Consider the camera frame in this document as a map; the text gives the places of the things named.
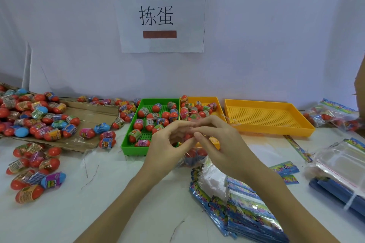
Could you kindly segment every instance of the brown tape strip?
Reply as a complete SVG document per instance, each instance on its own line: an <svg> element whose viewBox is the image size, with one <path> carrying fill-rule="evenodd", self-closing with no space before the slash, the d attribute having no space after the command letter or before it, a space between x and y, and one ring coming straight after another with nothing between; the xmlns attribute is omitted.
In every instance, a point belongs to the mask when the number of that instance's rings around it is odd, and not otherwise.
<svg viewBox="0 0 365 243"><path fill-rule="evenodd" d="M143 31L143 38L176 38L175 31Z"/></svg>

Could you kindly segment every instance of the yellow plastic tray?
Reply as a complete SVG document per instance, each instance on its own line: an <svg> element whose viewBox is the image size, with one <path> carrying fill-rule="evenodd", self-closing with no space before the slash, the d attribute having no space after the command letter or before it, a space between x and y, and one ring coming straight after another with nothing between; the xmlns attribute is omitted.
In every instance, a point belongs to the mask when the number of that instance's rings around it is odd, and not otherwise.
<svg viewBox="0 0 365 243"><path fill-rule="evenodd" d="M219 103L217 97L188 97L188 98L189 98L189 103L194 103L194 105L195 105L196 101L200 101L203 106L206 106L210 103L215 102L217 104L217 110L215 112L213 112L212 115L216 115L216 116L220 117L222 120L224 120L225 122L227 122L226 118L224 117L221 104ZM215 137L210 137L209 139L217 149L219 149L221 147L221 145L219 144L219 141ZM197 143L196 147L202 147L202 146L200 143Z"/></svg>
<svg viewBox="0 0 365 243"><path fill-rule="evenodd" d="M290 103L225 99L226 116L239 131L310 136L315 128Z"/></svg>

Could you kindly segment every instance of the stack of packaging bags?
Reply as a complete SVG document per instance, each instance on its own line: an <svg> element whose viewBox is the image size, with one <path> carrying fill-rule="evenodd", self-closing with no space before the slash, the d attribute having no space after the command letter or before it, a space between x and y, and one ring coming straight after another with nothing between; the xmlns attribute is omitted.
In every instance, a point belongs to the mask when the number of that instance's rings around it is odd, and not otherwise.
<svg viewBox="0 0 365 243"><path fill-rule="evenodd" d="M344 203L365 222L365 144L355 138L344 139L317 151L306 167L309 183L317 191Z"/></svg>
<svg viewBox="0 0 365 243"><path fill-rule="evenodd" d="M296 173L294 167L283 170ZM190 191L224 236L257 242L289 242L278 221L248 185L226 176L208 158L193 168Z"/></svg>

